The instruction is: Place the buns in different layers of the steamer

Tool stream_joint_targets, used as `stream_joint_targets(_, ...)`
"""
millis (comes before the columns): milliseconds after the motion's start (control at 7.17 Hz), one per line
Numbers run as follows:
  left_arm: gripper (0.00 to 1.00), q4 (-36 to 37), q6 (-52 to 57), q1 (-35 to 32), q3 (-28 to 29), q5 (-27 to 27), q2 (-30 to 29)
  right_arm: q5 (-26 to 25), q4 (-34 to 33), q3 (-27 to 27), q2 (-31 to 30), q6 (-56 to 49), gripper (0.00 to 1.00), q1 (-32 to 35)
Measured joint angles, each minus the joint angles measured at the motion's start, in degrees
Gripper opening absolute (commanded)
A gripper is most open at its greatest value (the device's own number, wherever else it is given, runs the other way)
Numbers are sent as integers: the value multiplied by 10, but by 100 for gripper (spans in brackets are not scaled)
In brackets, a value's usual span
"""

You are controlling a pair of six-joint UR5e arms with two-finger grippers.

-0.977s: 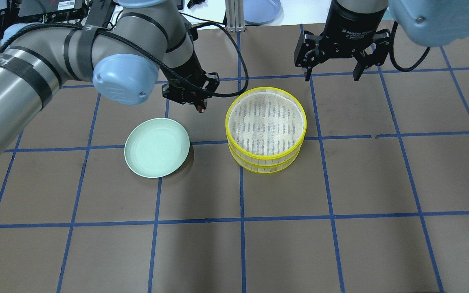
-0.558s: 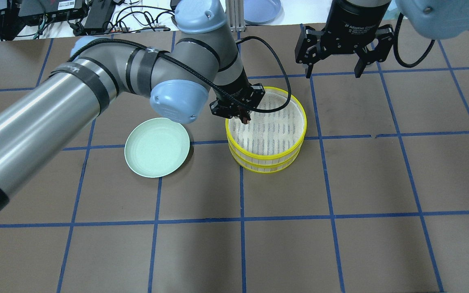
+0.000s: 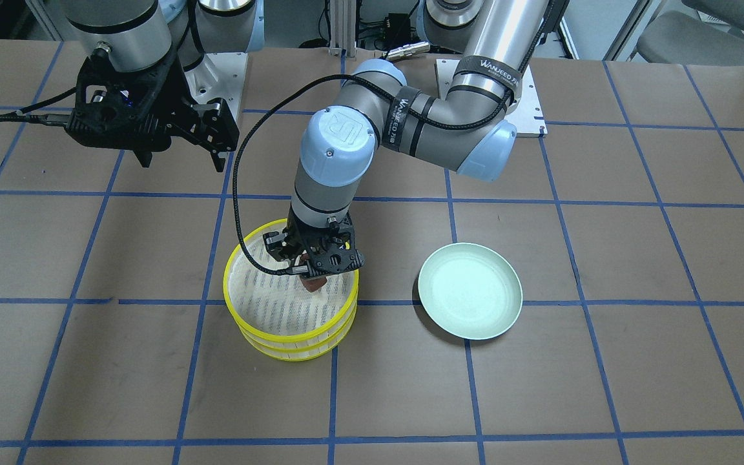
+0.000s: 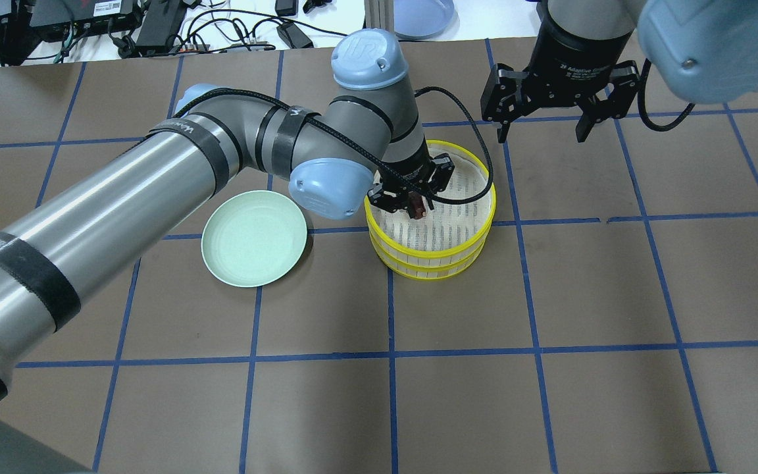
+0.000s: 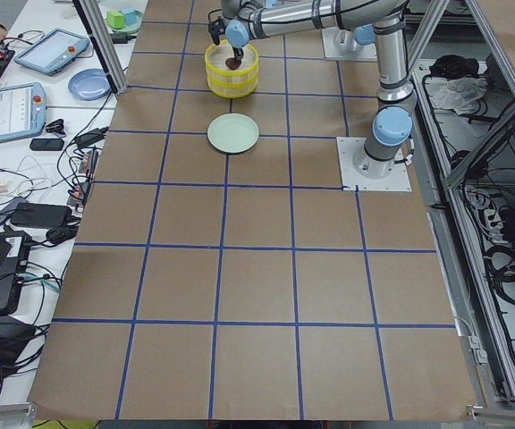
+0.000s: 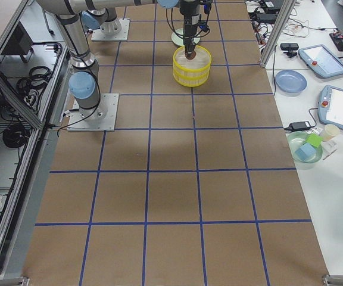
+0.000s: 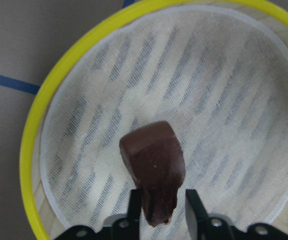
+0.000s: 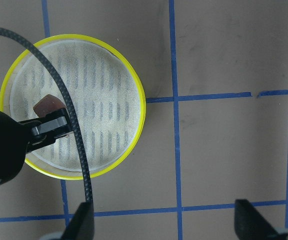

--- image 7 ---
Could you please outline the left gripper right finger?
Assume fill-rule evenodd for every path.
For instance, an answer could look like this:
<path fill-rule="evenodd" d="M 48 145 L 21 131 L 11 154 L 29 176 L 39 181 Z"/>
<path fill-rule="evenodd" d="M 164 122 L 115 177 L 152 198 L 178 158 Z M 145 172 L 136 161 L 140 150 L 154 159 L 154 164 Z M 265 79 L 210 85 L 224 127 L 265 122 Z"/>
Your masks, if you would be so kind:
<path fill-rule="evenodd" d="M 288 240 L 288 234 L 267 223 L 242 231 L 225 215 L 208 214 L 195 189 L 185 191 L 185 217 L 192 240 Z"/>

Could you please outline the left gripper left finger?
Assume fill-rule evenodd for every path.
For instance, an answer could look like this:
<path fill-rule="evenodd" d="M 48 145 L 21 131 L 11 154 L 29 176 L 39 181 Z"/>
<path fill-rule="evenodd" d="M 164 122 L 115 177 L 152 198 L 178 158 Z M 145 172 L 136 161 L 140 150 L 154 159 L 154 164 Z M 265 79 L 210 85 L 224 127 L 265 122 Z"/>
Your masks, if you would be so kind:
<path fill-rule="evenodd" d="M 57 240 L 138 240 L 140 239 L 140 218 L 142 209 L 142 191 L 130 191 L 126 214 L 107 217 L 100 231 L 91 227 L 75 225 L 56 237 Z"/>

